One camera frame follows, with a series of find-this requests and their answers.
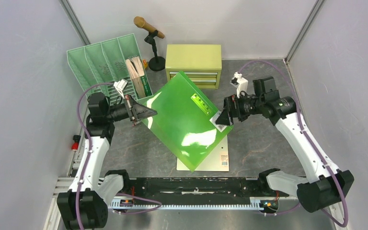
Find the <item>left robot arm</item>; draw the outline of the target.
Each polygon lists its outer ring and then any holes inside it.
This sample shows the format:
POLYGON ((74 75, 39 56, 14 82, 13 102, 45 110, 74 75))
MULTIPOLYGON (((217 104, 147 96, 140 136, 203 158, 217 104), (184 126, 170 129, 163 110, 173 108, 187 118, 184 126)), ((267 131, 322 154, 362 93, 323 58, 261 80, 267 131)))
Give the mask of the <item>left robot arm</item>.
POLYGON ((68 230, 104 228, 114 196, 126 195, 131 190, 126 170, 110 170, 100 182, 115 122, 128 119, 136 124, 157 115, 157 111, 138 103, 129 94, 122 102, 111 104, 109 97, 97 92, 88 96, 87 102, 89 115, 81 123, 86 138, 83 157, 68 190, 57 196, 57 206, 68 230))

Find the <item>green plastic folder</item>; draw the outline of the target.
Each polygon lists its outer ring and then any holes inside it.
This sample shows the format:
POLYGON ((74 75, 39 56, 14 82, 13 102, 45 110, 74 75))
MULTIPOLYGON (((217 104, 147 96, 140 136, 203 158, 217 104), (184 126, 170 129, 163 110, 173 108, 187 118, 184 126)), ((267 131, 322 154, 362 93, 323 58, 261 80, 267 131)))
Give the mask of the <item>green plastic folder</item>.
POLYGON ((215 124, 220 110, 183 71, 139 103, 157 112, 143 124, 191 172, 233 129, 215 124))

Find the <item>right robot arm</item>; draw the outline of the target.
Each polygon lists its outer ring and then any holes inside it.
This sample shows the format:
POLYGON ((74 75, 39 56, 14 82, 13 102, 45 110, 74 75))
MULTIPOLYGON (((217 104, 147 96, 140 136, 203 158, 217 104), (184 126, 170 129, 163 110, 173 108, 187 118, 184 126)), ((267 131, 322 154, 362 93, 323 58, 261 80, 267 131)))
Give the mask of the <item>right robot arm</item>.
POLYGON ((294 196, 312 213, 336 203, 345 203, 354 177, 340 168, 319 147, 292 97, 281 97, 273 77, 253 80, 254 94, 246 92, 248 81, 235 73, 231 84, 236 93, 224 98, 223 110, 211 122, 220 129, 243 122, 251 115, 262 115, 285 137, 305 172, 304 177, 273 168, 259 174, 258 191, 271 195, 275 190, 294 196))

